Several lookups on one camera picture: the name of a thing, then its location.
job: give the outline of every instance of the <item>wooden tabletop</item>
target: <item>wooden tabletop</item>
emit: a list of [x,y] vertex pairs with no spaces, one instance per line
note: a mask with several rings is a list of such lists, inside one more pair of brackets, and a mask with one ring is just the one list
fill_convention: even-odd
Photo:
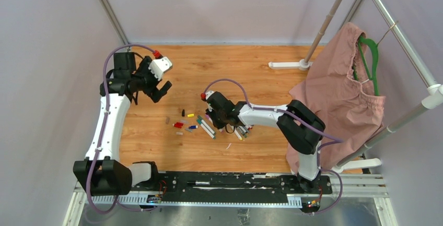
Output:
[[[138,106],[131,104],[120,145],[123,164],[155,161],[159,170],[169,171],[289,172],[285,158],[288,142],[279,129],[255,126],[250,136],[240,141],[234,134],[217,132],[216,139],[211,139],[201,128],[189,133],[172,124],[181,119],[187,120],[187,125],[197,124],[196,117],[183,118],[181,111],[204,116],[207,105],[200,94],[219,78],[241,83],[254,104],[289,103],[292,98],[288,91],[303,81],[307,73],[270,69],[268,62],[297,62],[307,54],[308,46],[152,47],[173,62],[173,69],[159,85],[169,80],[172,87],[158,103],[141,94]],[[143,49],[134,51],[150,55]],[[244,101],[241,90],[232,83],[220,82],[211,90],[221,92],[233,103]]]

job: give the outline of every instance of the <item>clothes hanger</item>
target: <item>clothes hanger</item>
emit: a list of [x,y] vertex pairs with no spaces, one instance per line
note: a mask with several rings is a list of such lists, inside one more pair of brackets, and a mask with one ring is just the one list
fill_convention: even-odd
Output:
[[[377,65],[378,65],[378,45],[383,40],[383,38],[388,34],[389,31],[398,23],[399,21],[396,21],[389,29],[384,33],[383,37],[380,39],[378,43],[375,43],[374,40],[369,38],[364,38],[362,35],[358,38],[357,46],[358,50],[360,51],[360,55],[362,56],[363,64],[365,65],[366,74],[368,75],[368,79],[372,81],[374,84],[374,95],[378,96],[378,83],[377,83]],[[361,43],[366,44],[369,49],[371,50],[372,54],[372,75],[369,73],[368,65],[366,64],[365,56],[363,54]],[[352,66],[352,69],[354,70],[354,79],[358,81],[357,71],[355,70],[355,65]]]

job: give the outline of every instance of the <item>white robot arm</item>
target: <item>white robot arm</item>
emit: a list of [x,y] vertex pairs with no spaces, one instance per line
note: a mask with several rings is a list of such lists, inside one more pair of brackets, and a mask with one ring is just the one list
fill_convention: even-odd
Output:
[[234,105],[221,93],[208,91],[202,99],[207,102],[206,114],[217,128],[227,124],[232,126],[263,125],[279,128],[289,144],[299,153],[300,167],[297,176],[301,185],[306,189],[315,187],[320,177],[318,163],[318,147],[321,145],[321,136],[303,125],[298,125],[294,119],[281,111],[291,112],[312,127],[324,131],[324,123],[305,105],[297,100],[280,106],[263,106],[252,103],[238,102]]
[[152,60],[144,57],[139,67],[135,68],[134,53],[115,53],[114,69],[107,74],[109,89],[109,112],[104,127],[101,146],[98,148],[99,135],[102,130],[104,113],[106,112],[106,96],[103,84],[100,86],[101,107],[97,128],[91,146],[83,161],[74,163],[73,171],[78,181],[86,190],[87,175],[96,150],[99,151],[97,163],[91,178],[91,195],[126,195],[135,184],[147,181],[152,172],[156,172],[153,162],[140,162],[129,167],[123,166],[120,161],[119,147],[123,122],[131,101],[137,104],[138,92],[151,97],[158,102],[166,95],[172,84],[168,81],[161,89],[157,85],[164,73],[172,68],[172,62],[163,56]]

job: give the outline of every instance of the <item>pink garment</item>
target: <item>pink garment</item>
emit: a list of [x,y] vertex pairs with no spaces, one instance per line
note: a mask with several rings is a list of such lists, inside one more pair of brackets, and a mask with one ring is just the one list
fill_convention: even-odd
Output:
[[[326,133],[345,140],[321,150],[322,168],[331,169],[382,126],[385,97],[374,96],[372,81],[365,82],[368,76],[357,47],[362,34],[353,23],[345,24],[319,54],[306,80],[289,91],[323,120]],[[353,64],[358,81],[354,80]],[[329,141],[323,138],[322,143]],[[286,160],[297,172],[298,153],[289,144]]]

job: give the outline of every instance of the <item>white wall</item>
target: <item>white wall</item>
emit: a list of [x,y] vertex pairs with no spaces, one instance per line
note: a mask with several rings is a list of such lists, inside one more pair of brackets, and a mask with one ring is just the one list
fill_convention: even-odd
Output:
[[[308,44],[335,0],[109,0],[132,42]],[[354,0],[343,0],[322,42]]]
[[[443,83],[441,0],[384,0],[423,61]],[[371,0],[365,0],[354,23],[378,41],[388,26]],[[380,44],[378,80],[387,96],[385,121],[392,122],[427,96],[426,88],[393,34]],[[399,225],[443,225],[443,107],[428,111],[388,137],[369,156],[380,157]]]
[[98,0],[0,0],[0,16],[0,224],[61,225],[120,42]]

